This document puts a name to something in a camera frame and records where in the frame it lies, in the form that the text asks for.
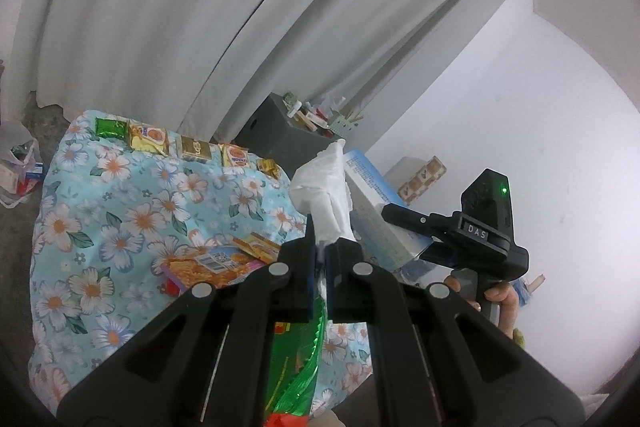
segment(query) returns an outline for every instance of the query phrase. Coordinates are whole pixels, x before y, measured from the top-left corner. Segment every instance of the floral tablecloth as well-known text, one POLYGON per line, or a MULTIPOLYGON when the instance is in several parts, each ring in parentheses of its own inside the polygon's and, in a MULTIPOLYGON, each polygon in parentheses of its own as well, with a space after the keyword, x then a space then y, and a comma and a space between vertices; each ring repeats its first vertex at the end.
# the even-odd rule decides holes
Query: floral tablecloth
MULTIPOLYGON (((86 111, 68 128, 44 182, 33 231, 31 388, 56 412, 63 396, 140 331, 173 298, 164 260, 207 253, 258 232, 282 243, 302 237, 284 173, 223 168, 129 150, 97 138, 86 111)), ((175 137, 170 152, 175 156, 175 137)), ((329 322, 312 412, 352 393, 370 374, 364 324, 329 322)))

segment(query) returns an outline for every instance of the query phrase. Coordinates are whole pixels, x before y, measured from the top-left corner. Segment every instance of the silver screw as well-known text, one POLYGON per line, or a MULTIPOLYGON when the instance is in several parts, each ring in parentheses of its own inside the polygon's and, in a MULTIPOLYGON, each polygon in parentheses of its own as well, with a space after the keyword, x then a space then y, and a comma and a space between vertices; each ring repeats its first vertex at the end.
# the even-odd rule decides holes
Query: silver screw
POLYGON ((449 297, 449 287, 446 284, 433 284, 429 288, 429 293, 436 299, 446 299, 449 297))
POLYGON ((191 294, 198 299, 202 299, 204 297, 208 297, 211 295, 213 288, 209 283, 199 282, 193 288, 191 288, 191 294))
POLYGON ((271 275, 284 275, 289 271, 289 266, 285 263, 273 263, 269 265, 269 273, 271 275))
POLYGON ((373 267, 369 263, 356 263, 353 265, 353 272, 356 275, 371 275, 373 267))

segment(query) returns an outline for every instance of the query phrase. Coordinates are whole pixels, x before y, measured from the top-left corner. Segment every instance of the concrete floor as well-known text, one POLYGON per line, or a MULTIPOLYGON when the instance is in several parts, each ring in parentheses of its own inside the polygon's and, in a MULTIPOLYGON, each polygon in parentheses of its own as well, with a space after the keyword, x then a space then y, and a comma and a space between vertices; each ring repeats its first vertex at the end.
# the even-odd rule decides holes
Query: concrete floor
MULTIPOLYGON (((33 97, 22 123, 38 140, 45 164, 58 148, 69 123, 57 105, 38 108, 33 97)), ((38 216, 42 188, 15 208, 0 205, 0 343, 21 375, 27 378, 27 363, 33 352, 29 267, 31 235, 38 216)))

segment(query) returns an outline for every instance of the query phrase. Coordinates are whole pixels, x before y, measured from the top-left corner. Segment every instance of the snack wrapper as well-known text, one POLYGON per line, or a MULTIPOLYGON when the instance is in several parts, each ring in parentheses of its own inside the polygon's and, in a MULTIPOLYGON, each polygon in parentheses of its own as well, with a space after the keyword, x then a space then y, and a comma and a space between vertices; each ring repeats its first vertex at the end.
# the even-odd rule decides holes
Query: snack wrapper
POLYGON ((222 145, 222 166, 223 167, 251 167, 249 161, 249 151, 237 145, 222 145))
POLYGON ((164 265, 167 276, 185 291, 199 282, 214 288, 237 284, 264 263, 237 247, 217 247, 195 257, 168 259, 164 265))
POLYGON ((129 123, 129 146, 136 151, 169 156, 166 129, 141 123, 129 123))
POLYGON ((127 141, 129 126, 122 120, 95 119, 95 136, 98 138, 117 138, 127 141))
POLYGON ((280 245, 255 232, 250 233, 244 239, 234 237, 234 243, 238 245, 240 250, 260 259, 265 264, 275 263, 280 253, 280 245))
POLYGON ((218 146, 189 138, 188 136, 180 136, 180 158, 186 161, 206 162, 211 159, 214 148, 218 146))
POLYGON ((265 426, 306 425, 318 379, 326 309, 314 298, 308 323, 276 323, 267 383, 265 426))
POLYGON ((278 167, 278 164, 274 162, 274 160, 262 158, 259 159, 258 170, 260 172, 264 172, 267 176, 271 176, 276 180, 280 179, 280 167, 278 167))

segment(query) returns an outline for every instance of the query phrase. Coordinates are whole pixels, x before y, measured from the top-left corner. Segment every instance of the curtain fold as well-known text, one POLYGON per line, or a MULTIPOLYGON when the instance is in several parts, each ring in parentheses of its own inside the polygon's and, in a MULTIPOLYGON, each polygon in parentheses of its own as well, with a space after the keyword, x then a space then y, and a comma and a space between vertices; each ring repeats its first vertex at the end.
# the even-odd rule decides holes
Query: curtain fold
POLYGON ((29 86, 67 118, 98 108, 229 140, 272 90, 364 107, 447 1, 24 0, 2 107, 29 86))

